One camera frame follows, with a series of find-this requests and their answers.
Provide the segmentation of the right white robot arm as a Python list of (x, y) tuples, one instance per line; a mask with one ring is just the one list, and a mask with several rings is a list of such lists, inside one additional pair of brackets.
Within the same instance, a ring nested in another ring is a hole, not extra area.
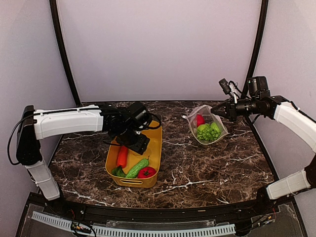
[[(292, 101), (282, 96), (270, 96), (258, 99), (239, 99), (235, 101), (230, 98), (211, 109), (211, 112), (229, 121), (235, 121), (238, 116), (263, 115), (283, 125), (283, 129), (276, 129), (272, 137), (268, 138), (264, 132), (264, 143), (269, 148), (280, 145), (282, 149), (289, 149), (286, 154), (290, 157), (303, 155), (304, 151), (295, 151), (298, 142), (300, 145), (310, 148), (309, 154), (316, 152), (316, 122), (295, 106)], [(252, 210), (256, 214), (263, 214), (271, 206), (271, 200), (284, 197), (295, 197), (296, 200), (307, 200), (316, 198), (316, 160), (313, 158), (306, 167), (299, 166), (299, 170), (278, 181), (270, 183), (260, 189), (260, 196), (253, 201)]]

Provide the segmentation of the red toy apple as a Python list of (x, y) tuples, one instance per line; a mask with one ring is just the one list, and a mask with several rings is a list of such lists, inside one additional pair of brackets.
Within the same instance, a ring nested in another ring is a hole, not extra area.
[(204, 117), (202, 115), (200, 115), (200, 114), (196, 115), (196, 124), (197, 124), (197, 127), (205, 124), (205, 120), (204, 120)]

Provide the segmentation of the green toy grapes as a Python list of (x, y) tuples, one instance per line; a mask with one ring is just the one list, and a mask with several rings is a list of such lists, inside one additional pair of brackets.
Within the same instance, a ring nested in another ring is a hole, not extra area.
[(197, 138), (200, 141), (213, 142), (219, 138), (219, 134), (216, 134), (211, 128), (205, 129), (202, 133), (197, 133)]

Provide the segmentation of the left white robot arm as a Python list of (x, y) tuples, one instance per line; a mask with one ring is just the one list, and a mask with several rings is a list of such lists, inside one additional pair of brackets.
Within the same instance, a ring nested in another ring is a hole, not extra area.
[(141, 132), (150, 129), (152, 119), (141, 102), (129, 107), (107, 104), (61, 110), (36, 110), (29, 105), (12, 130), (17, 135), (16, 162), (10, 163), (24, 166), (45, 199), (51, 201), (50, 207), (66, 215), (70, 205), (61, 198), (62, 192), (43, 159), (40, 140), (76, 132), (106, 132), (119, 145), (142, 155), (150, 140)]

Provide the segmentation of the green toy cabbage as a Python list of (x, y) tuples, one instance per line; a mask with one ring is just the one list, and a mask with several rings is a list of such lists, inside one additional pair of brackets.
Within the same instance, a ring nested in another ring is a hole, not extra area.
[(216, 122), (213, 122), (211, 125), (210, 125), (210, 128), (216, 133), (216, 134), (221, 134), (221, 129), (219, 128), (219, 126), (216, 124)]

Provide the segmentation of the clear zip top bag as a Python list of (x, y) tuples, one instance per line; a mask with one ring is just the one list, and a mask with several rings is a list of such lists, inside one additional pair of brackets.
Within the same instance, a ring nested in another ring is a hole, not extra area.
[(212, 107), (195, 107), (188, 116), (183, 115), (194, 138), (202, 145), (210, 145), (227, 136), (228, 130), (219, 116), (211, 112)]

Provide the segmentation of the green toy lettuce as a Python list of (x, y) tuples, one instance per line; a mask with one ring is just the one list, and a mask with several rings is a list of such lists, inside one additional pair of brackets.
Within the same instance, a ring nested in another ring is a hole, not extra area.
[(201, 124), (197, 127), (197, 133), (202, 133), (203, 130), (209, 129), (210, 125), (209, 124)]

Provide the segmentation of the red toy tomato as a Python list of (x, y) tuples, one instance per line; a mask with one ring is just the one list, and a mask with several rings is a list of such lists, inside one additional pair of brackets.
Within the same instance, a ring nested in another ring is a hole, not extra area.
[(154, 176), (156, 174), (156, 172), (157, 171), (154, 168), (147, 166), (147, 167), (142, 168), (139, 171), (137, 178), (139, 178), (139, 179), (149, 178), (149, 177)]

